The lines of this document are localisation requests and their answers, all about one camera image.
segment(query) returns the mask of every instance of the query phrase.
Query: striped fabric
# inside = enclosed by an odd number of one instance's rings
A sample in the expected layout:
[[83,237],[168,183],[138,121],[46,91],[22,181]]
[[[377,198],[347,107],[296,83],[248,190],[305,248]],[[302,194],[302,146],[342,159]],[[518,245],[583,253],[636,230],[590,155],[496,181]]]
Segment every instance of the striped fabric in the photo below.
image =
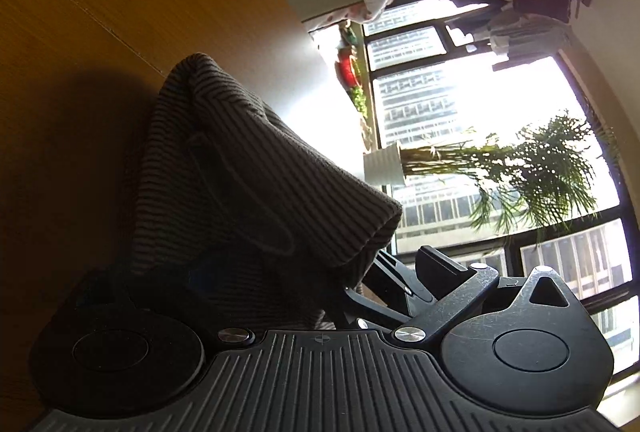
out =
[[241,238],[260,253],[225,270],[220,310],[258,330],[319,327],[320,308],[300,296],[304,287],[279,283],[280,265],[317,261],[355,287],[401,214],[395,200],[327,160],[211,58],[194,54],[168,76],[150,122],[132,272],[183,265]]

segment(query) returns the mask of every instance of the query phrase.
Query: red object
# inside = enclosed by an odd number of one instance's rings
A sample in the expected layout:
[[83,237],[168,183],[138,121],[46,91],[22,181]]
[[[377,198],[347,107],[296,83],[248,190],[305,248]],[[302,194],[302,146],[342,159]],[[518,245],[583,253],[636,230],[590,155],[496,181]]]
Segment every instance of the red object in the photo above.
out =
[[351,54],[351,47],[349,47],[349,50],[340,50],[338,52],[340,74],[344,82],[351,88],[360,85],[356,73],[353,70],[353,62],[355,62],[355,60],[355,57]]

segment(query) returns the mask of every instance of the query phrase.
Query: white wall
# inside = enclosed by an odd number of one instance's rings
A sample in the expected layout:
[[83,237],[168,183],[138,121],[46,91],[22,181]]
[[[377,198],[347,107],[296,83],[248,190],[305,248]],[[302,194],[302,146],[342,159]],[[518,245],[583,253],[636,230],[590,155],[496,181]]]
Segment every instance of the white wall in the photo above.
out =
[[593,0],[571,25],[640,136],[640,0]]

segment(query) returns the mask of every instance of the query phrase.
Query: black window frame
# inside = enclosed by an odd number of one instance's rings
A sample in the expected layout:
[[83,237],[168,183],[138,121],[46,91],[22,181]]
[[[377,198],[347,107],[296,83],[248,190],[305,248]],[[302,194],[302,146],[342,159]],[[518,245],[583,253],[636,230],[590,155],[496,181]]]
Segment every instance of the black window frame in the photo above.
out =
[[[366,46],[365,53],[368,54],[368,46],[373,41],[394,36],[395,34],[407,33],[409,31],[424,29],[426,27],[434,27],[436,33],[438,34],[438,37],[440,38],[440,41],[442,42],[442,45],[447,51],[446,54],[437,54],[426,58],[410,60],[409,62],[397,63],[396,65],[389,65],[382,68],[377,68],[376,70],[371,70],[367,61],[367,68],[369,68],[369,79],[373,81],[374,79],[383,78],[384,76],[391,76],[399,72],[438,65],[439,63],[444,63],[450,60],[457,60],[466,56],[481,54],[483,52],[490,52],[491,47],[488,43],[479,44],[477,42],[472,42],[470,44],[461,46],[456,46],[453,43],[453,40],[446,28],[447,22],[454,18],[459,18],[468,14],[473,14],[473,12],[463,13],[452,17],[425,20],[416,22],[414,24],[409,24],[407,26],[380,31],[379,33],[371,34],[369,36],[364,36],[364,43]],[[469,50],[470,48],[468,46],[474,46],[474,50]],[[585,113],[587,121],[595,129],[595,131],[598,132],[597,129],[602,125],[598,120],[593,108],[591,107],[587,97],[584,94],[584,91],[581,89],[580,84],[578,83],[574,74],[571,72],[569,66],[559,54],[556,54],[554,56],[554,59],[556,60],[558,67],[569,83],[569,86],[572,88],[572,91],[574,92],[575,97],[580,104],[580,107]],[[372,97],[372,104],[376,104],[375,97]],[[374,117],[374,123],[378,123],[377,117]],[[381,142],[379,128],[377,128],[376,133],[378,134],[378,144],[380,145]],[[618,193],[618,198],[620,201],[619,204],[612,208],[598,211],[593,215],[578,217],[576,219],[567,221],[564,224],[547,227],[544,230],[543,237],[543,240],[552,240],[555,238],[567,237],[579,231],[591,229],[592,227],[597,227],[599,225],[605,224],[606,222],[615,221],[617,219],[620,219],[620,221],[622,222],[622,227],[626,239],[626,246],[630,259],[632,279],[626,283],[610,288],[607,291],[597,293],[581,300],[580,302],[590,315],[594,315],[606,309],[610,309],[620,303],[633,298],[634,296],[640,297],[640,259],[638,255],[640,251],[640,230],[638,228],[638,219],[636,219],[636,214],[624,178],[622,176],[622,172],[620,171],[620,167],[611,158],[610,155],[607,155],[606,145],[602,144],[602,142],[600,143],[601,148],[604,149],[604,158],[606,160],[607,166],[609,167],[609,172],[615,184],[616,192]],[[540,234],[538,230],[532,229],[519,233],[513,233],[505,237],[489,238],[484,240],[477,240],[474,242],[443,246],[439,248],[439,251],[447,256],[450,256],[451,258],[456,258],[457,256],[469,255],[471,253],[478,252],[487,252],[489,250],[502,248],[505,254],[507,275],[524,276],[524,265],[521,248],[528,245],[537,244],[539,242],[539,239]],[[425,244],[427,243],[428,235],[425,235]],[[415,259],[415,252],[400,253],[396,255],[396,258],[398,258],[402,262],[411,263]],[[624,370],[615,373],[610,383],[615,383],[623,380],[627,376],[638,371],[640,371],[640,360],[635,362],[630,367],[627,367]]]

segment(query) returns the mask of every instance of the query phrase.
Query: metal screw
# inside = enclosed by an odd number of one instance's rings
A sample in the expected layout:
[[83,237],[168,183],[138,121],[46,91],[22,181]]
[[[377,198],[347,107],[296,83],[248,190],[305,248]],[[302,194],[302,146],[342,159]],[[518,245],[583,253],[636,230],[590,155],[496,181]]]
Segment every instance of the metal screw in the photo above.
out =
[[251,337],[251,333],[239,327],[229,327],[218,332],[220,341],[226,344],[242,344]]
[[401,342],[421,342],[427,335],[417,327],[401,327],[395,330],[394,336]]

